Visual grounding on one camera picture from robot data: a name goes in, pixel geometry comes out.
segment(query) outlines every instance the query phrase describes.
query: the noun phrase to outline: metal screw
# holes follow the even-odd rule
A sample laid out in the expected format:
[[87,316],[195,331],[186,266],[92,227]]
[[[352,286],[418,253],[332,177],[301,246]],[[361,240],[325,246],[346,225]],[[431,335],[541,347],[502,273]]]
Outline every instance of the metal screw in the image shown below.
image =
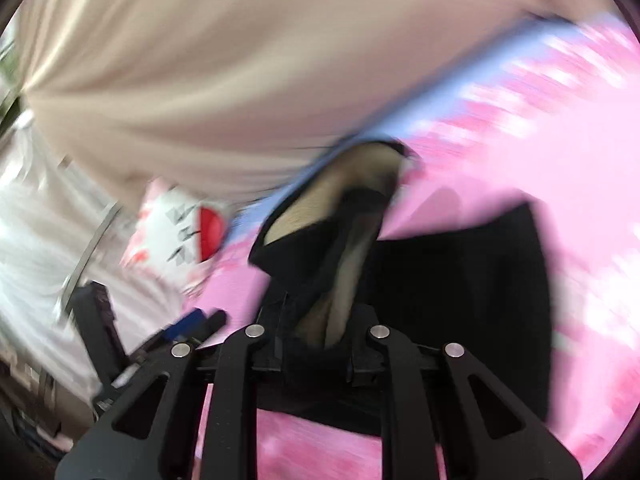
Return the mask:
[[459,343],[447,344],[444,351],[449,357],[462,357],[465,354],[465,348]]
[[95,403],[95,405],[98,406],[98,408],[100,408],[104,412],[106,412],[111,407],[112,404],[113,404],[112,399],[99,400],[98,402]]
[[191,353],[191,347],[187,343],[178,343],[171,348],[171,355],[174,357],[187,357]]
[[249,325],[244,329],[244,333],[247,334],[248,337],[260,337],[264,334],[264,327],[262,325]]
[[369,332],[371,332],[371,335],[376,339],[384,339],[385,337],[389,337],[389,334],[391,334],[391,330],[384,325],[372,326],[369,329]]

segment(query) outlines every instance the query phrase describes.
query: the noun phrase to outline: pink blanket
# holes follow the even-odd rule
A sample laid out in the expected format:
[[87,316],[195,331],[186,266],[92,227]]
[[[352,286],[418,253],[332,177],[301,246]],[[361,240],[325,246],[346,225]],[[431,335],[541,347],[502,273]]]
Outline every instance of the pink blanket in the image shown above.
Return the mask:
[[[551,430],[590,473],[640,400],[640,46],[611,20],[572,41],[545,38],[460,106],[417,120],[402,139],[417,164],[383,237],[464,227],[524,194],[539,199],[556,304]],[[249,323],[266,277],[248,266],[255,237],[221,253],[198,302]],[[262,480],[378,479],[380,442],[288,415],[258,413]]]

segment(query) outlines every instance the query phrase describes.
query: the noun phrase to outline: beige fabric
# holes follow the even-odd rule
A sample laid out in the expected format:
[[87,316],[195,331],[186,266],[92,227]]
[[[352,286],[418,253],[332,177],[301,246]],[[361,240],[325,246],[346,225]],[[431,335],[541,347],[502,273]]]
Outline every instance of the beige fabric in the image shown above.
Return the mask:
[[136,207],[152,176],[244,203],[527,12],[610,0],[26,0],[40,130]]
[[383,192],[389,177],[400,171],[402,155],[386,144],[368,142],[337,156],[309,188],[287,208],[264,235],[270,244],[327,218],[350,187]]

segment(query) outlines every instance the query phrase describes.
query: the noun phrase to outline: black plastic mount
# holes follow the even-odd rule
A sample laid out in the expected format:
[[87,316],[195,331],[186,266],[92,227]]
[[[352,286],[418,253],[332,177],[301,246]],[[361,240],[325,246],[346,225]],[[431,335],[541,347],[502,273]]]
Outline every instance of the black plastic mount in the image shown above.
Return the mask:
[[[215,313],[207,331],[225,319]],[[354,398],[382,393],[383,480],[438,480],[436,443],[450,480],[582,478],[575,458],[461,346],[417,346],[377,325],[365,305],[354,307],[353,321],[344,384],[327,387]],[[258,322],[222,345],[196,349],[200,333],[151,351],[128,383],[113,388],[113,403],[62,460],[56,479],[191,478],[207,385],[215,383],[200,478],[255,480],[257,397],[277,397],[275,404],[292,398],[274,327],[265,316]]]

